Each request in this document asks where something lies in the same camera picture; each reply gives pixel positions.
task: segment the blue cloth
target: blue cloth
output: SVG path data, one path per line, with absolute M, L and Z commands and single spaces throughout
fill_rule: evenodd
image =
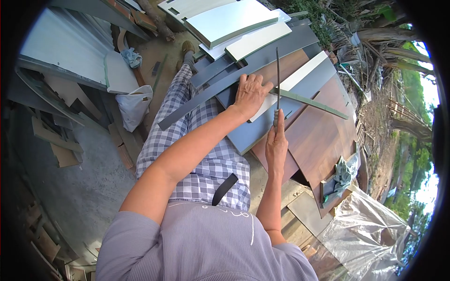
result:
M 131 68 L 139 67 L 142 64 L 142 56 L 139 53 L 133 52 L 134 48 L 129 48 L 120 52 L 126 63 L 130 65 Z

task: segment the left hand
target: left hand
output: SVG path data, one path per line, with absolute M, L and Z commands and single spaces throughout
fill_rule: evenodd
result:
M 242 74 L 239 81 L 238 92 L 234 106 L 245 117 L 245 120 L 253 117 L 260 109 L 269 91 L 274 87 L 272 82 L 262 86 L 261 75 Z

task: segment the foot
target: foot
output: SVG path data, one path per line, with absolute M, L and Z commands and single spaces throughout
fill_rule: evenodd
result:
M 195 47 L 191 41 L 186 40 L 181 45 L 181 51 L 183 52 L 183 57 L 184 57 L 186 55 L 186 53 L 189 51 L 192 51 L 193 53 L 195 53 Z

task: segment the right hand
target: right hand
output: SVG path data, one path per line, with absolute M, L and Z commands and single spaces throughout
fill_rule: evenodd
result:
M 277 132 L 275 127 L 270 128 L 265 143 L 265 158 L 267 159 L 269 176 L 279 177 L 284 175 L 284 162 L 288 152 L 288 141 L 284 136 L 284 113 L 280 108 L 278 111 Z
M 264 99 L 274 87 L 272 82 L 262 86 L 262 75 L 242 74 L 239 79 L 239 87 L 236 93 L 234 105 L 243 115 L 245 120 L 252 118 L 260 109 Z

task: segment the plastic sheet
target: plastic sheet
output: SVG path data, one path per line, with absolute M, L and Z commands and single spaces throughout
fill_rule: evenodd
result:
M 350 186 L 335 217 L 311 246 L 319 280 L 389 280 L 401 265 L 411 228 L 394 212 Z

